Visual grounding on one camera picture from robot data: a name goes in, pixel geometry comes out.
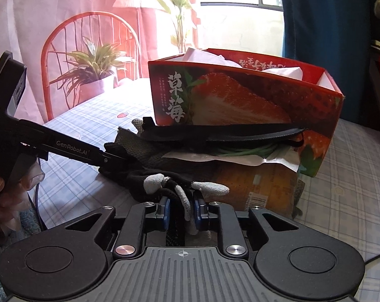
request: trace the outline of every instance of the window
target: window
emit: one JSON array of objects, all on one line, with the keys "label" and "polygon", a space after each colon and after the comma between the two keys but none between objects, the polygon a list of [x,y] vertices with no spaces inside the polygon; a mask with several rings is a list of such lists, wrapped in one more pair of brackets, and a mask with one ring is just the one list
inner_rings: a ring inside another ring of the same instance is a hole
[{"label": "window", "polygon": [[282,0],[199,1],[199,47],[281,55]]}]

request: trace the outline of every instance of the crosshair marking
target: crosshair marking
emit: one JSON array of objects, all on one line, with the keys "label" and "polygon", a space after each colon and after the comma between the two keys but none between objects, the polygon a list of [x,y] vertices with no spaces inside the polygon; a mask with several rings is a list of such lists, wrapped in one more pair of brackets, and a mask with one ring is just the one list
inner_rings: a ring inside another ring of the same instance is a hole
[{"label": "crosshair marking", "polygon": [[180,251],[179,253],[176,253],[176,254],[178,254],[179,256],[181,256],[182,258],[184,258],[185,256],[188,256],[191,253],[183,250],[183,251]]}]

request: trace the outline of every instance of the strawberry image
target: strawberry image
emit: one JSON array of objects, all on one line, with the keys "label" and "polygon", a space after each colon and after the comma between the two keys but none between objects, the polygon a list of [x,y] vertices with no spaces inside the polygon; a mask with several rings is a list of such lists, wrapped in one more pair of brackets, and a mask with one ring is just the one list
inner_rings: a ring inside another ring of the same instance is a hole
[{"label": "strawberry image", "polygon": [[313,88],[264,80],[259,91],[269,101],[283,107],[293,122],[319,122],[337,113],[340,98],[315,92]]},{"label": "strawberry image", "polygon": [[314,177],[323,161],[331,140],[313,130],[305,130],[303,138],[303,146],[298,149],[300,163],[305,169],[302,173]]},{"label": "strawberry image", "polygon": [[203,83],[191,91],[194,125],[290,123],[278,105],[258,96],[224,73],[199,77]]}]

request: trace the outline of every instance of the red chair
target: red chair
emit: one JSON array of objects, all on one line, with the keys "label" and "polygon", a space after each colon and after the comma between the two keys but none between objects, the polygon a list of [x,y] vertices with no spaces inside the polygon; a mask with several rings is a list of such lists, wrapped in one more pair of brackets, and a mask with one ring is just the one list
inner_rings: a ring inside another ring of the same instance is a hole
[{"label": "red chair", "polygon": [[[118,49],[125,51],[127,56],[135,59],[135,62],[127,63],[126,70],[119,70],[118,76],[132,80],[142,76],[139,65],[140,44],[134,29],[124,19],[101,11],[84,12],[73,16],[54,29],[42,49],[40,66],[48,120],[54,118],[49,83],[72,68],[66,62],[69,59],[66,52],[86,51],[83,37],[89,38],[94,43],[99,42],[101,45],[120,43]],[[78,105],[79,89],[74,89],[67,94],[67,89],[63,86],[59,91],[63,92],[68,109]]]}]

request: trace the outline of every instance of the red cardboard box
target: red cardboard box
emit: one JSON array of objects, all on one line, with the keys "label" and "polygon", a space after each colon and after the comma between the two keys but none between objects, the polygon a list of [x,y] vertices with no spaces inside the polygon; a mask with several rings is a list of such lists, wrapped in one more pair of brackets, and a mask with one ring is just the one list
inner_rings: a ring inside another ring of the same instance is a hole
[{"label": "red cardboard box", "polygon": [[[228,125],[294,123],[308,128],[298,152],[301,172],[314,177],[326,154],[344,96],[328,72],[296,60],[250,52],[207,49],[243,68],[183,62],[183,55],[149,61],[155,121]],[[265,73],[300,67],[302,80]]]}]

